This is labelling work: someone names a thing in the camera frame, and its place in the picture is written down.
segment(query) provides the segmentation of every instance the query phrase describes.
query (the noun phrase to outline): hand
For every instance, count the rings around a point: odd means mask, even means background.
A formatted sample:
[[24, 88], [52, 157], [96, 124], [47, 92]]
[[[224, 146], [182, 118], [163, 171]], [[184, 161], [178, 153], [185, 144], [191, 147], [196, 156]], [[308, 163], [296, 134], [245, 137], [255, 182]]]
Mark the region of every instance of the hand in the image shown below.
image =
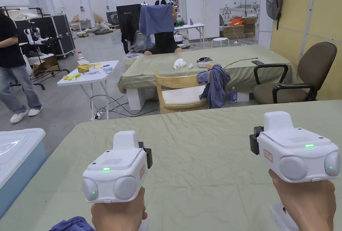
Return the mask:
[[96, 203], [91, 206], [92, 222], [96, 231], [138, 231], [145, 212], [145, 189], [129, 203]]
[[335, 186], [328, 180], [287, 183], [272, 170], [269, 174], [286, 211], [300, 231], [333, 231]]

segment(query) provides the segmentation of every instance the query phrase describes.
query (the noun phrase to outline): gray backpack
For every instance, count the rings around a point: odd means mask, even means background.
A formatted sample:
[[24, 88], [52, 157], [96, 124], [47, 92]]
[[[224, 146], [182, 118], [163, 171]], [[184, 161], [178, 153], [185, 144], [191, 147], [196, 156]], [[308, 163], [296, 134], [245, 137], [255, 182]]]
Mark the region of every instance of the gray backpack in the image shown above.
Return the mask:
[[277, 30], [279, 28], [279, 20], [282, 15], [283, 0], [266, 0], [267, 15], [272, 20], [277, 20]]

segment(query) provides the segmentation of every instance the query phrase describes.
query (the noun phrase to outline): jeans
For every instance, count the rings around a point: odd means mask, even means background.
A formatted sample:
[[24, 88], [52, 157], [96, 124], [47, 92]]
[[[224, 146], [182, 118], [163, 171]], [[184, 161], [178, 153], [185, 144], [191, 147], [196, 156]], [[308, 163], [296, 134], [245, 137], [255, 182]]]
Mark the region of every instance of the jeans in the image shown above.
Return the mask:
[[0, 100], [14, 113], [19, 114], [27, 110], [26, 106], [20, 103], [10, 90], [10, 82], [16, 77], [22, 85], [27, 97], [30, 109], [41, 109], [42, 104], [34, 91], [34, 85], [27, 72], [26, 66], [15, 68], [0, 67]]

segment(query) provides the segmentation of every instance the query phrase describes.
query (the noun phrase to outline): plastic bottle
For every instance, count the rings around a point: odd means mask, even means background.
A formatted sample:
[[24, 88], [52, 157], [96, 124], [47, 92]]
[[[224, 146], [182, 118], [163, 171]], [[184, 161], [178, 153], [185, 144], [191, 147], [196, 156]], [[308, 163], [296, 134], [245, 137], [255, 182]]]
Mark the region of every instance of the plastic bottle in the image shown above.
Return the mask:
[[233, 87], [233, 90], [230, 92], [230, 102], [233, 104], [237, 102], [237, 91], [235, 90], [235, 87]]
[[78, 51], [78, 60], [79, 60], [79, 61], [84, 60], [84, 56], [82, 55], [82, 52], [81, 52], [81, 51]]

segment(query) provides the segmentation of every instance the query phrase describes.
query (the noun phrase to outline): white controller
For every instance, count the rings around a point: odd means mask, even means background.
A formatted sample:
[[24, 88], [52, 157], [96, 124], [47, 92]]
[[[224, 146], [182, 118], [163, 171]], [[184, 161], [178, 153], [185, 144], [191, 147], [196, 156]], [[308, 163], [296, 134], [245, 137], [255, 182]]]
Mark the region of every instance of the white controller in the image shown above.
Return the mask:
[[[316, 182], [339, 177], [339, 148], [329, 139], [302, 128], [294, 128], [286, 112], [264, 116], [264, 127], [250, 135], [251, 150], [288, 183]], [[271, 215], [283, 231], [298, 231], [282, 204], [271, 205]]]
[[[138, 142], [135, 131], [114, 135], [113, 150], [105, 151], [83, 173], [83, 192], [90, 203], [126, 203], [137, 198], [152, 165], [152, 151]], [[144, 220], [139, 231], [148, 230]]]

